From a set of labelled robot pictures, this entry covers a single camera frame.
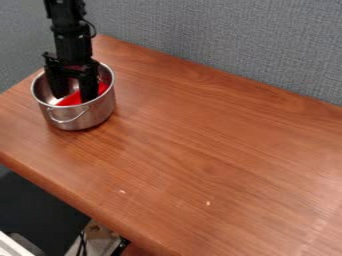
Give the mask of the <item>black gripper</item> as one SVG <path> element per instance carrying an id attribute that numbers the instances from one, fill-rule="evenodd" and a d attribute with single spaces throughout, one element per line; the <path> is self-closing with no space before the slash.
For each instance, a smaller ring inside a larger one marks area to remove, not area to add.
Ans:
<path id="1" fill-rule="evenodd" d="M 44 52 L 44 71 L 54 98 L 68 94 L 66 78 L 78 79 L 80 98 L 88 102 L 97 97 L 97 67 L 92 58 L 92 38 L 96 33 L 89 23 L 50 26 L 54 52 Z"/>

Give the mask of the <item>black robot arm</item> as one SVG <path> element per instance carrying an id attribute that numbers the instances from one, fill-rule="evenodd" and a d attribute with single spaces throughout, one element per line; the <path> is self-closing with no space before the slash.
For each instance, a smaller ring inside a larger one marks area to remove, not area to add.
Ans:
<path id="1" fill-rule="evenodd" d="M 78 83 L 80 102 L 97 97 L 98 65 L 92 58 L 93 24 L 84 18 L 84 0 L 44 0 L 46 18 L 52 21 L 56 52 L 44 52 L 44 72 L 56 98 L 69 94 L 68 80 Z"/>

